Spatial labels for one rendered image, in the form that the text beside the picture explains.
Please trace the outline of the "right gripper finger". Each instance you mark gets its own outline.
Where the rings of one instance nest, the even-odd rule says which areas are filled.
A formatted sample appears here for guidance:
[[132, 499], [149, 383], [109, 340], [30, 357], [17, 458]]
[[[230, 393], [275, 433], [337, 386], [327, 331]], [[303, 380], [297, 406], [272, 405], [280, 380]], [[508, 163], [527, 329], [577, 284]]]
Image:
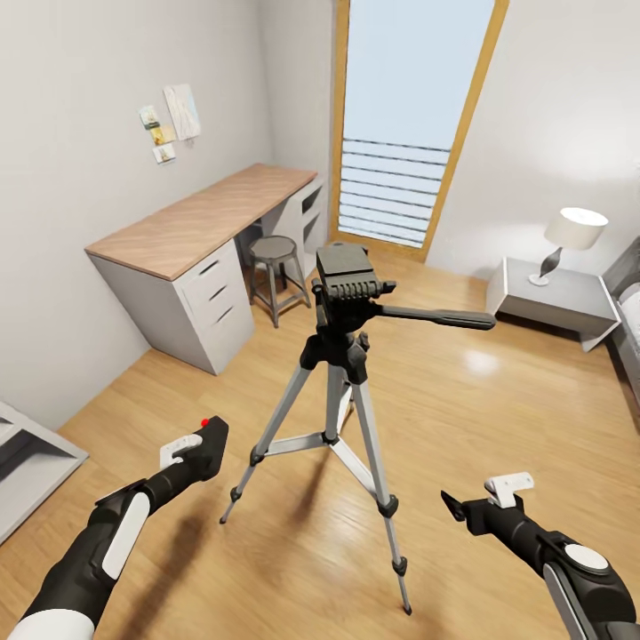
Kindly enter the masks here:
[[446, 491], [441, 491], [441, 497], [447, 505], [448, 509], [450, 509], [452, 516], [458, 522], [467, 521], [464, 519], [466, 517], [466, 505], [464, 501], [460, 503], [458, 500], [454, 499], [453, 496], [449, 495]]

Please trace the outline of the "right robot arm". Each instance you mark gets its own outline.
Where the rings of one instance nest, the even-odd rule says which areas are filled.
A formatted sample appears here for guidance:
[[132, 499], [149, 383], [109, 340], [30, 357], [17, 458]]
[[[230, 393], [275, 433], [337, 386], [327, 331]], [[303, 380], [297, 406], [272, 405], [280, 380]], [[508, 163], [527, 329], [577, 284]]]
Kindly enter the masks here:
[[571, 640], [640, 640], [633, 599], [610, 562], [524, 514], [515, 491], [533, 489], [529, 473], [491, 476], [484, 485], [489, 499], [460, 503], [443, 490], [441, 497], [473, 535], [492, 533], [546, 581]]

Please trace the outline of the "digital camera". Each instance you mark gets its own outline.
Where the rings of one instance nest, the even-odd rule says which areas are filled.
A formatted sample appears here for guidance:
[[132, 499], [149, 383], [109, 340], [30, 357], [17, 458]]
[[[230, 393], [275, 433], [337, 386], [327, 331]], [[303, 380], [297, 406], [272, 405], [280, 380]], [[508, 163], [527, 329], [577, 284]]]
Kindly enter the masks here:
[[203, 458], [211, 454], [212, 461], [206, 466], [208, 476], [203, 480], [203, 482], [205, 482], [219, 474], [228, 438], [229, 426], [228, 423], [218, 415], [210, 419], [203, 419], [201, 425], [203, 428], [192, 433], [202, 437], [201, 445], [182, 453], [180, 457], [182, 460], [186, 460], [198, 453], [201, 453]]

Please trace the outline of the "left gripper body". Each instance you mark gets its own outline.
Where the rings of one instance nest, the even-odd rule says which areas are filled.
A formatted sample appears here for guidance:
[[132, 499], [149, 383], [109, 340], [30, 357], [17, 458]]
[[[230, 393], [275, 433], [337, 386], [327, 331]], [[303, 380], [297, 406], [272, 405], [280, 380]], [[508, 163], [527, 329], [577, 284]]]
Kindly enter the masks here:
[[153, 476], [163, 476], [169, 480], [169, 484], [171, 484], [170, 501], [185, 491], [191, 484], [204, 480], [208, 476], [208, 471], [204, 464], [203, 455], [198, 453], [180, 463], [172, 464]]

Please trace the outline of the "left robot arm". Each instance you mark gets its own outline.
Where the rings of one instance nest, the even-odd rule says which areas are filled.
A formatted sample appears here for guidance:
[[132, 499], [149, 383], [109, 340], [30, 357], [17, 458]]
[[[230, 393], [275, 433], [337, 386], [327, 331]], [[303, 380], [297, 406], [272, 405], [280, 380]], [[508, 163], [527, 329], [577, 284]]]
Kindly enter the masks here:
[[86, 528], [45, 577], [41, 591], [6, 640], [92, 640], [142, 526], [160, 507], [208, 476], [212, 455], [180, 455], [201, 445], [192, 434], [160, 450], [149, 479], [100, 498]]

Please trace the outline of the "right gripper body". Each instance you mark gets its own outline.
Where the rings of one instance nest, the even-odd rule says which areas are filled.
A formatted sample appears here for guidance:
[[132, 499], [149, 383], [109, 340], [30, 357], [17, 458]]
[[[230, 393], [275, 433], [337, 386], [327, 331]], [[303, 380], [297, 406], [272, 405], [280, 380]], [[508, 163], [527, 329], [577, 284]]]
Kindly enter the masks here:
[[516, 505], [501, 508], [497, 503], [491, 504], [488, 498], [464, 501], [466, 505], [467, 528], [475, 536], [492, 533], [501, 540], [517, 556], [514, 548], [514, 537], [519, 527], [526, 523], [534, 523], [524, 514], [524, 500], [513, 493]]

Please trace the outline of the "camera tripod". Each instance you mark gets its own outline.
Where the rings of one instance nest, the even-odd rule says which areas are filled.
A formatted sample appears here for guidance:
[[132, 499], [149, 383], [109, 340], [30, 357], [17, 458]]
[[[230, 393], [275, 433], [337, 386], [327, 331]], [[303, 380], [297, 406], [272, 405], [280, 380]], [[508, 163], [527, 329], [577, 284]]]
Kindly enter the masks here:
[[[432, 321], [439, 325], [482, 331], [491, 330], [496, 325], [496, 319], [487, 312], [472, 313], [472, 311], [450, 309], [426, 311], [376, 304], [370, 298], [378, 299], [381, 294], [392, 293], [396, 288], [396, 281], [378, 281], [374, 268], [368, 260], [368, 248], [364, 244], [341, 241], [332, 242], [331, 247], [318, 247], [316, 266], [320, 279], [315, 278], [311, 281], [313, 285], [311, 291], [316, 295], [317, 334], [309, 336], [306, 341], [299, 365], [260, 442], [252, 448], [251, 464], [245, 471], [240, 484], [233, 487], [231, 503], [226, 514], [220, 519], [220, 523], [226, 523], [228, 514], [236, 501], [242, 497], [243, 489], [254, 469], [265, 457], [324, 446], [331, 447], [359, 483], [377, 501], [379, 512], [384, 517], [388, 531], [389, 545], [393, 553], [391, 563], [398, 575], [404, 598], [404, 611], [407, 615], [411, 615], [412, 608], [409, 605], [404, 584], [407, 558], [400, 556], [393, 523], [393, 515], [397, 511], [399, 501], [394, 494], [388, 493], [367, 382], [365, 361], [366, 352], [370, 348], [368, 333], [360, 332], [358, 338], [355, 338], [355, 331], [374, 316]], [[329, 365], [325, 431], [272, 441], [309, 374], [321, 361], [327, 361]], [[353, 403], [356, 402], [364, 445], [372, 471], [366, 468], [339, 436], [348, 402], [350, 411], [354, 411]]]

